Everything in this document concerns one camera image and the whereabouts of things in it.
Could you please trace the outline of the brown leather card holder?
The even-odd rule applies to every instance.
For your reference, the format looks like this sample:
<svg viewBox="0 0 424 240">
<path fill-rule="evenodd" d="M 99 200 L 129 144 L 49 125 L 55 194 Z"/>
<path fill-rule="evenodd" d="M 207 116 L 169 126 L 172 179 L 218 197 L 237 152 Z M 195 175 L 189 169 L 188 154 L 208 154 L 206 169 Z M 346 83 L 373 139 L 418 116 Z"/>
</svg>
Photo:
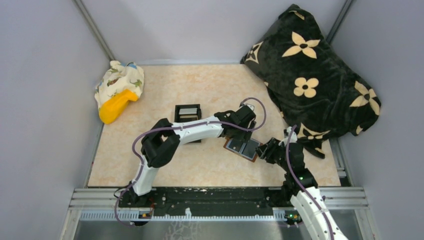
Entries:
<svg viewBox="0 0 424 240">
<path fill-rule="evenodd" d="M 229 149 L 227 149 L 227 144 L 229 142 L 229 140 L 232 138 L 226 138 L 226 142 L 224 144 L 224 148 L 234 154 L 237 154 L 238 156 L 254 163 L 258 157 L 257 153 L 256 153 L 256 148 L 263 145 L 263 143 L 261 143 L 260 141 L 256 140 L 256 139 L 249 139 L 247 142 L 244 142 L 245 145 L 243 146 L 243 149 L 241 152 L 234 152 L 231 151 Z"/>
</svg>

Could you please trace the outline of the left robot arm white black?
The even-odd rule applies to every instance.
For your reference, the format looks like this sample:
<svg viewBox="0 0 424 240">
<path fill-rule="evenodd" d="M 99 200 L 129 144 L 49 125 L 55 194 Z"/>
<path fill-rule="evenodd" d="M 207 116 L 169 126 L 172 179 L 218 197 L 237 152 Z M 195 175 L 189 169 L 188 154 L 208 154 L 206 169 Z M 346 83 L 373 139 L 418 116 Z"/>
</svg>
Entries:
<svg viewBox="0 0 424 240">
<path fill-rule="evenodd" d="M 135 144 L 141 142 L 141 150 L 137 151 L 132 146 L 140 164 L 129 185 L 131 193 L 137 197 L 149 193 L 159 168 L 167 165 L 182 145 L 208 138 L 247 141 L 257 129 L 254 109 L 251 104 L 241 104 L 236 111 L 217 112 L 213 116 L 190 122 L 160 119 L 151 130 L 134 140 Z"/>
</svg>

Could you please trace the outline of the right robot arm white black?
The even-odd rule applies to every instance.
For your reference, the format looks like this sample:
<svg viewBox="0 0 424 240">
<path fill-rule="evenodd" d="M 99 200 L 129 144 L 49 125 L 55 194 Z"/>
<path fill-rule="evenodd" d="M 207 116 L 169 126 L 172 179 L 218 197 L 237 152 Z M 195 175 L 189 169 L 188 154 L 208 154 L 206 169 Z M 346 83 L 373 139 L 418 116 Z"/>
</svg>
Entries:
<svg viewBox="0 0 424 240">
<path fill-rule="evenodd" d="M 321 195 L 318 183 L 304 162 L 304 148 L 289 140 L 271 138 L 255 149 L 258 157 L 285 171 L 285 181 L 276 199 L 291 204 L 313 240 L 346 240 Z"/>
</svg>

